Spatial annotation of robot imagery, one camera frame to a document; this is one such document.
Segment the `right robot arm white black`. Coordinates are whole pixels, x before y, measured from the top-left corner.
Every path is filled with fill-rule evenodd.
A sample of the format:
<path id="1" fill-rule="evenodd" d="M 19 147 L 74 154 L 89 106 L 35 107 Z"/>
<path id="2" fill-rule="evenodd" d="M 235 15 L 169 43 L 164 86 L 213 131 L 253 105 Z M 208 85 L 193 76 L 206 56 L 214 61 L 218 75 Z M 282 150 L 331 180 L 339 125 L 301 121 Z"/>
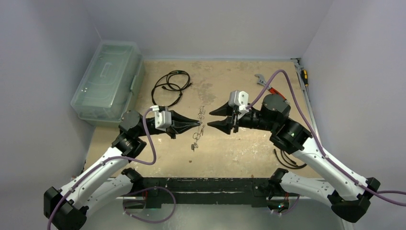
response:
<path id="1" fill-rule="evenodd" d="M 321 176 L 319 180 L 310 179 L 278 168 L 269 180 L 270 196 L 283 192 L 306 196 L 327 205 L 343 220 L 357 222 L 366 214 L 380 182 L 358 175 L 319 147 L 311 132 L 289 117 L 290 110 L 279 95 L 266 95 L 261 108 L 255 109 L 248 103 L 246 92 L 234 91 L 228 102 L 210 112 L 223 120 L 212 121 L 209 126 L 226 134 L 236 133 L 241 127 L 269 131 L 275 147 L 300 159 Z"/>

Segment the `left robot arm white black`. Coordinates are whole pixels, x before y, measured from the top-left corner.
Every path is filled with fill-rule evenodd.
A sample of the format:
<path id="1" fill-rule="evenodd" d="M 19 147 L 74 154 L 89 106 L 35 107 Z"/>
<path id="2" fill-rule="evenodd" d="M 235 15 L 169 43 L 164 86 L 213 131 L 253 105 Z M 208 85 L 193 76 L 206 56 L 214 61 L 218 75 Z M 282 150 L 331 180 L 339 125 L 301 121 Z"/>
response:
<path id="1" fill-rule="evenodd" d="M 139 195 L 143 183 L 134 169 L 127 169 L 111 181 L 108 178 L 131 162 L 154 165 L 158 158 L 152 135 L 167 134 L 175 139 L 200 124 L 158 105 L 148 108 L 143 115 L 135 110 L 125 112 L 119 135 L 93 165 L 61 188 L 52 186 L 45 191 L 46 228 L 79 230 L 91 211 L 119 196 Z"/>

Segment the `clear plastic storage box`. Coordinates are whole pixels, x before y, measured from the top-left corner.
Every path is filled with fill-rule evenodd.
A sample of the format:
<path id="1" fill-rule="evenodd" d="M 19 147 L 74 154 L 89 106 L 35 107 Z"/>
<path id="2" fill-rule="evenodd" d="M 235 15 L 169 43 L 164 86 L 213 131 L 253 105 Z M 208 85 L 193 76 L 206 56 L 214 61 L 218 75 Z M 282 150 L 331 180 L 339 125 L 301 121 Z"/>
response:
<path id="1" fill-rule="evenodd" d="M 90 125 L 117 128 L 124 113 L 134 109 L 144 76 L 143 55 L 135 42 L 103 40 L 70 104 Z"/>

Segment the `yellow black screwdriver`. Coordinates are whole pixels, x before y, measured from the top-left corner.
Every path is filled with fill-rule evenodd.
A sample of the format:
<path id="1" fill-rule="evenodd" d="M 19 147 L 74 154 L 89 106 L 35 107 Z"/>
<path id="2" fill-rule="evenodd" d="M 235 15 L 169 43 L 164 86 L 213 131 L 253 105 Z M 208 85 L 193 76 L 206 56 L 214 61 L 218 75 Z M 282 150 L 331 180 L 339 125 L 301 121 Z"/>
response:
<path id="1" fill-rule="evenodd" d="M 301 70 L 300 74 L 301 74 L 301 79 L 303 81 L 303 84 L 307 88 L 309 85 L 307 71 L 305 69 L 303 69 L 303 70 Z"/>

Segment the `red handled adjustable wrench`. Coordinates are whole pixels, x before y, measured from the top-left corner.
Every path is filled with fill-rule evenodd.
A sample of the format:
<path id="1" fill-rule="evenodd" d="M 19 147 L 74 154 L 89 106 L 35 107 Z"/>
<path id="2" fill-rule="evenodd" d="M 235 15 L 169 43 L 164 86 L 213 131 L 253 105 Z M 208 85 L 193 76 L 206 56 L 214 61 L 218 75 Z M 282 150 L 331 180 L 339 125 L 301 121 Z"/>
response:
<path id="1" fill-rule="evenodd" d="M 264 76 L 262 74 L 255 74 L 255 77 L 258 78 L 258 80 L 257 80 L 258 85 L 261 85 L 261 86 L 264 86 L 264 87 L 266 86 L 267 81 L 265 80 L 265 78 L 264 78 Z M 275 88 L 268 85 L 267 90 L 269 91 L 270 94 L 281 96 L 285 103 L 290 104 L 289 101 L 279 91 L 277 91 Z"/>

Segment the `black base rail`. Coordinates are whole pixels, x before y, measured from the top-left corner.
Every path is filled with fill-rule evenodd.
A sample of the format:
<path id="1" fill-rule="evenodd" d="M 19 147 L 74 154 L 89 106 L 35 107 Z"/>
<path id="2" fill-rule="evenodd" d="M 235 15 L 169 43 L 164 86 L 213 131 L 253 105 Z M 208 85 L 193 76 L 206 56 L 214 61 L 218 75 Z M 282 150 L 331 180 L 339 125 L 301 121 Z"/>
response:
<path id="1" fill-rule="evenodd" d="M 130 186 L 125 196 L 146 201 L 147 208 L 163 204 L 250 205 L 277 207 L 276 201 L 287 194 L 269 178 L 168 178 L 144 177 Z"/>

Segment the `aluminium frame rail right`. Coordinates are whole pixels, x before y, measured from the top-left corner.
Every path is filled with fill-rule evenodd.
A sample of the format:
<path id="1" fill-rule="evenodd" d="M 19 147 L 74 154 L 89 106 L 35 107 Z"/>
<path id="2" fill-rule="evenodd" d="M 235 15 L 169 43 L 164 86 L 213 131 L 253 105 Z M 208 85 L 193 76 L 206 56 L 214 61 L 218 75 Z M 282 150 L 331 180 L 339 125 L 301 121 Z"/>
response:
<path id="1" fill-rule="evenodd" d="M 312 128 L 314 129 L 314 131 L 316 133 L 317 139 L 319 140 L 319 142 L 321 142 L 320 135 L 319 135 L 319 132 L 318 132 L 318 128 L 317 128 L 317 125 L 316 125 L 316 120 L 315 120 L 314 113 L 313 113 L 313 109 L 312 109 L 312 106 L 311 106 L 311 101 L 310 101 L 310 97 L 309 97 L 309 89 L 308 89 L 308 87 L 306 88 L 304 86 L 303 81 L 301 79 L 300 72 L 301 72 L 301 70 L 303 70 L 305 68 L 301 65 L 300 60 L 301 60 L 300 58 L 292 58 L 291 59 L 291 61 L 293 62 L 294 66 L 295 66 L 296 74 L 298 76 L 300 86 L 301 86 L 301 89 L 302 89 L 303 94 L 304 94 L 304 98 L 305 98 L 305 101 L 306 101 L 306 106 L 307 106 L 307 109 L 308 109 L 308 112 L 309 112 L 309 115 L 310 115 Z"/>

